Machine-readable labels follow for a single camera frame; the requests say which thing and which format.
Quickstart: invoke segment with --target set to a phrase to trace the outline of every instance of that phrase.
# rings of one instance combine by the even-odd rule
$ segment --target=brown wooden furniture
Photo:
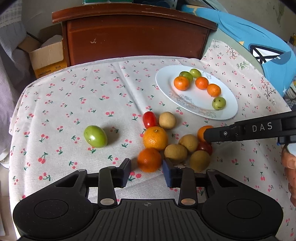
[[[140,55],[201,59],[209,31],[216,23],[163,7],[101,3],[52,13],[62,22],[68,66]]]

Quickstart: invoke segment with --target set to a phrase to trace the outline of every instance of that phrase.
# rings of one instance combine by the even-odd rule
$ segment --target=hand
[[[291,202],[296,207],[296,156],[288,152],[284,146],[281,152],[281,162],[285,167],[285,175],[288,179],[288,189],[291,193]]]

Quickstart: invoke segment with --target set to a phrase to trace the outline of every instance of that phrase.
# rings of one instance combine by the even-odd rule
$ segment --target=oval plate
[[[193,79],[188,90],[180,91],[174,86],[174,79],[182,71],[190,71],[192,67],[184,65],[170,65],[160,69],[155,76],[159,89],[172,102],[182,108],[214,120],[227,120],[234,117],[238,110],[237,100],[231,90],[215,76],[199,69],[203,77],[209,80],[209,84],[217,84],[221,88],[221,97],[226,100],[226,107],[223,110],[215,110],[212,107],[214,97],[211,97],[207,90],[200,90],[195,86]]]

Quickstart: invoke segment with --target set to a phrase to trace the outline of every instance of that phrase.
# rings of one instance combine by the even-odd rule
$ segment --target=green tomato
[[[88,126],[83,132],[87,143],[96,148],[104,147],[108,143],[108,138],[104,130],[98,126]]]
[[[197,69],[191,69],[189,73],[193,76],[193,78],[199,78],[202,75],[201,72]]]
[[[226,106],[226,100],[223,97],[216,97],[212,102],[212,106],[215,110],[222,110]]]
[[[187,78],[189,80],[189,82],[192,82],[193,80],[193,76],[192,74],[190,74],[189,72],[187,71],[182,71],[179,76],[184,76],[185,78]]]

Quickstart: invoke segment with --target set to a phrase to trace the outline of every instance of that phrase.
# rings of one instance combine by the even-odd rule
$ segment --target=blue sheet
[[[253,54],[262,64],[266,79],[284,95],[296,74],[296,57],[281,38],[245,19],[214,9],[197,8],[192,12],[184,5],[182,11],[218,23],[223,32]]]

